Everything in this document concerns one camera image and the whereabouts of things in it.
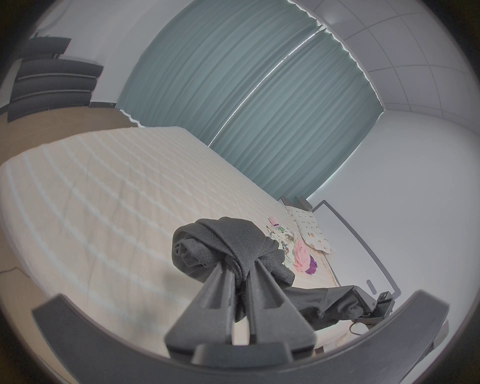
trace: teal curtain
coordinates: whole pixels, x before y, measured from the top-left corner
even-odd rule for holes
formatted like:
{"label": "teal curtain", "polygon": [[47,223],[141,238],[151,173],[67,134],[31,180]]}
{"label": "teal curtain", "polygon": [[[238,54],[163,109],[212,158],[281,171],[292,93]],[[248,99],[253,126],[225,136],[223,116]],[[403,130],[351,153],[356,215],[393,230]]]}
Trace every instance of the teal curtain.
{"label": "teal curtain", "polygon": [[319,29],[286,0],[195,0],[141,56],[117,108],[187,129],[276,199],[308,197],[383,111]]}

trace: dark gray garment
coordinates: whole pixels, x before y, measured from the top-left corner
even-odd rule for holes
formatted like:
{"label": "dark gray garment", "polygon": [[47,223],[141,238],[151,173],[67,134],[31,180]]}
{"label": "dark gray garment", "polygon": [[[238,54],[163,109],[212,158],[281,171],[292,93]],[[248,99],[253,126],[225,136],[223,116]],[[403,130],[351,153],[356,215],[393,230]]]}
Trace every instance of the dark gray garment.
{"label": "dark gray garment", "polygon": [[364,314],[352,286],[292,288],[295,274],[282,264],[285,253],[278,247],[276,240],[265,236],[251,221],[230,217],[199,219],[175,231],[172,261],[183,273],[205,282],[215,266],[224,260],[235,274],[236,321],[245,317],[245,281],[256,259],[263,263],[315,330]]}

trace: black fabric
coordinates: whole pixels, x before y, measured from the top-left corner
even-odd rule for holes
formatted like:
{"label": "black fabric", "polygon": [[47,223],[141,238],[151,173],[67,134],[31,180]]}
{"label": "black fabric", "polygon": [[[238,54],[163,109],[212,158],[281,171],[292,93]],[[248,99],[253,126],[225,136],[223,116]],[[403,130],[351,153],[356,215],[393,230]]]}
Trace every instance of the black fabric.
{"label": "black fabric", "polygon": [[224,260],[235,274],[236,321],[245,317],[245,281],[256,259],[263,263],[315,330],[364,314],[361,302],[352,291],[353,286],[293,288],[295,274],[282,264],[285,253],[278,247],[276,240],[265,236],[251,221],[230,217],[199,219],[175,231],[172,261],[183,273],[205,282],[218,262]]}

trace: curtain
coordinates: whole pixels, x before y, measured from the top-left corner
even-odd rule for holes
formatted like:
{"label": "curtain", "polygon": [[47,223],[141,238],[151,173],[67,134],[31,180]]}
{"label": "curtain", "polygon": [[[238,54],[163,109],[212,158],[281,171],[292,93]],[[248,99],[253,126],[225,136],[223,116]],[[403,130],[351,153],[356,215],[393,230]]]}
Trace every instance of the curtain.
{"label": "curtain", "polygon": [[342,45],[286,0],[195,0],[117,108],[187,129],[276,199],[314,192],[383,111]]}

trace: floor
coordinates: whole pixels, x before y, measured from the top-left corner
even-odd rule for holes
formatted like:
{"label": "floor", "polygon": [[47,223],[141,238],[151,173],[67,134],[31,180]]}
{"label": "floor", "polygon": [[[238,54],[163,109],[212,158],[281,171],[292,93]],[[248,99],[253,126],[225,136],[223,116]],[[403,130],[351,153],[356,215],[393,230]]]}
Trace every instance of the floor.
{"label": "floor", "polygon": [[[136,124],[113,108],[62,108],[39,112],[7,123],[7,114],[0,116],[0,164],[21,152],[78,133],[132,127]],[[22,268],[0,230],[0,377],[2,383],[53,383],[40,361],[41,355],[50,368],[66,383],[76,381],[51,353],[31,316],[31,309],[46,300],[43,292],[22,272]],[[21,346],[17,335],[8,326],[13,322],[22,333],[21,342],[32,346],[30,354]]]}

